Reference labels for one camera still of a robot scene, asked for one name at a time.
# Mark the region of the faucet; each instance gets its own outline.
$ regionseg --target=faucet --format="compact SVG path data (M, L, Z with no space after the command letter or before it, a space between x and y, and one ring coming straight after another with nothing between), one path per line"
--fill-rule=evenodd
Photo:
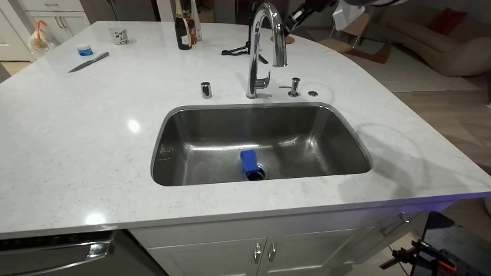
M252 23L252 33L250 33L250 67L249 67L249 89L247 98L256 98L256 89L264 89L270 84L272 72L267 73L266 78L258 78L258 55L259 55L259 36L261 36L261 26L264 18L269 18L273 29L273 44L275 44L275 56L273 66L284 67L287 64L287 47L284 41L284 26L281 15L272 3L263 3L258 6L255 20Z

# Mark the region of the sink drain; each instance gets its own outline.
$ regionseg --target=sink drain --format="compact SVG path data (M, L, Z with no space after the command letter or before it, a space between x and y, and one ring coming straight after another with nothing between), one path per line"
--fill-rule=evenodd
M247 181L261 181L266 179L266 171L259 168L258 171L244 173Z

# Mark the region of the sink basin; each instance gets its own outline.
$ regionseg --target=sink basin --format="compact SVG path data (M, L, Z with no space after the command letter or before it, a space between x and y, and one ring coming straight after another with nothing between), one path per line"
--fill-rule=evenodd
M178 107L164 119L152 176L161 185L247 181L241 151L255 150L266 179L364 173L359 138L327 104Z

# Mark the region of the white countertop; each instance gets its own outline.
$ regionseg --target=white countertop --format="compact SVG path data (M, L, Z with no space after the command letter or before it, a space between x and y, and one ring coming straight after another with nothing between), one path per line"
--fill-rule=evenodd
M112 44L109 26L126 26L134 41ZM249 99L249 56L220 55L243 46L247 27L203 24L203 32L204 41L178 50L174 23L97 23L2 82L0 237L491 194L485 171L348 58L296 36L289 66L273 67L263 90L272 96ZM80 43L111 56L68 73L81 61ZM278 89L292 76L302 78L299 98ZM212 82L212 99L201 96L201 81ZM335 105L373 168L249 184L154 182L152 151L169 110L301 101Z

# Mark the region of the bottle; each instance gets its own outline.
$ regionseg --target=bottle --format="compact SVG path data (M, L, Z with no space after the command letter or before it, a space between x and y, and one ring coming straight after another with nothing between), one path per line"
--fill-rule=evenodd
M198 6L197 6L197 0L190 0L190 15L195 20L195 32L197 32L197 39L203 41L201 36L201 21L200 21L200 13L198 13Z
M192 47L189 26L183 13L181 0L175 0L175 35L178 47L187 50Z
M195 20L192 18L192 15L187 10L184 10L184 18L186 18L186 23L187 23L187 27L189 27L190 43L197 44L198 38L197 38Z

